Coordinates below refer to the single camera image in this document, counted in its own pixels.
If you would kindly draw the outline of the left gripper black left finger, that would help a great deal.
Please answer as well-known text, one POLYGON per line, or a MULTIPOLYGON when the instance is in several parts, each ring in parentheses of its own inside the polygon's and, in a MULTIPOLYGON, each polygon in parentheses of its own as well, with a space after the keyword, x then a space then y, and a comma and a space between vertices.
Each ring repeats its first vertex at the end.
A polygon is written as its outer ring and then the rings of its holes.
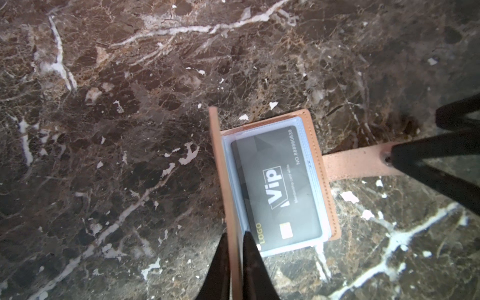
POLYGON ((225 232, 221 236, 209 271, 195 300, 229 300, 230 276, 228 235, 225 232))

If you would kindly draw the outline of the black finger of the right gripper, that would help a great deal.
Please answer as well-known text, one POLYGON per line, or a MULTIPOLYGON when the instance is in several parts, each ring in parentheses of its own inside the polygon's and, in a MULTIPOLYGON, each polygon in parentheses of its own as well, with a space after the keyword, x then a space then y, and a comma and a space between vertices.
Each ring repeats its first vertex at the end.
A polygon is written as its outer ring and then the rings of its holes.
POLYGON ((448 131, 479 129, 480 120, 467 117, 468 114, 479 110, 479 94, 446 104, 436 110, 436 126, 448 131))
POLYGON ((392 166, 480 214, 480 130, 450 132, 392 147, 392 166))

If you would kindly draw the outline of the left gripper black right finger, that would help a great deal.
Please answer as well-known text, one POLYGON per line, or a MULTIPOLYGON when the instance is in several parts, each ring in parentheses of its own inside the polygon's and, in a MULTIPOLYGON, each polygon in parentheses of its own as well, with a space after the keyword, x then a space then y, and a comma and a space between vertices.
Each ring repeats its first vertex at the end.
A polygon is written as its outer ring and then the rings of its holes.
POLYGON ((243 237, 243 285, 244 300, 280 300, 251 232, 243 237))

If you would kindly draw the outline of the black VIP card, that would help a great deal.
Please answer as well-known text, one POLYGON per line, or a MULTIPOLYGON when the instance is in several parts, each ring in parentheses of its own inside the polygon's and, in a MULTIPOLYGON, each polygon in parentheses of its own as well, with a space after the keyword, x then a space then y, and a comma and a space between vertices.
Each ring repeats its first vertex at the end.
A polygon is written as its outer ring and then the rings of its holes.
POLYGON ((305 147, 292 124, 244 133, 229 144, 237 193, 263 255, 331 237, 318 177, 305 147))

